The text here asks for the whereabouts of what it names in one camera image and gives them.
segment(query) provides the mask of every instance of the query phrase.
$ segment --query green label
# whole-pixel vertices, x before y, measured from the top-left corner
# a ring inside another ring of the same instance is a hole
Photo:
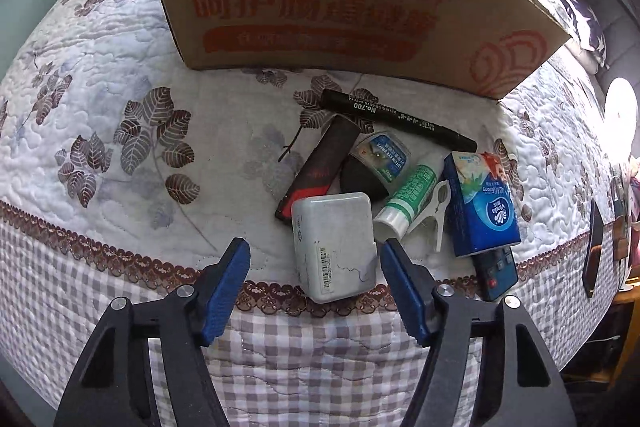
[[[436,174],[427,165],[418,165],[406,183],[389,200],[386,206],[397,208],[412,221],[424,206],[436,184]]]

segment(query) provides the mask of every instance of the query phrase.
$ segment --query white plastic box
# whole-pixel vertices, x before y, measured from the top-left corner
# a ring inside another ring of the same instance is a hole
[[[378,253],[371,203],[362,192],[314,196],[292,208],[300,286],[317,303],[369,291]]]

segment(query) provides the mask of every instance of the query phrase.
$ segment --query vinda logo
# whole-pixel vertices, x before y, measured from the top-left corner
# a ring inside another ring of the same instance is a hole
[[[509,204],[504,198],[496,198],[487,203],[486,213],[496,227],[501,227],[509,219]]]

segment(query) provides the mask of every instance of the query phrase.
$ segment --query blue gripper pad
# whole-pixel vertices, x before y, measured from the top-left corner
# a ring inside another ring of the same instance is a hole
[[[242,241],[226,265],[218,286],[207,303],[207,317],[202,328],[202,338],[206,346],[224,333],[242,283],[249,272],[250,263],[249,244]]]
[[[391,295],[396,301],[404,329],[421,346],[427,346],[431,333],[425,322],[424,301],[409,280],[394,249],[385,243],[380,251],[380,266]]]

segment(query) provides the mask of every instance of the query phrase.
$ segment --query metal screw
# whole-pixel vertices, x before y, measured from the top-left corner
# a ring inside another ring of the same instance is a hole
[[[176,290],[178,297],[182,297],[182,298],[191,297],[193,295],[193,292],[194,292],[193,286],[191,286],[190,284],[185,284],[184,286],[180,286]]]
[[[504,298],[504,303],[509,307],[509,308],[519,308],[520,307],[520,299],[518,299],[515,295],[507,295]]]
[[[123,309],[126,305],[127,299],[124,297],[116,297],[115,299],[113,299],[113,301],[111,301],[111,309],[116,311]]]
[[[456,292],[450,284],[440,284],[436,291],[443,297],[450,297]]]

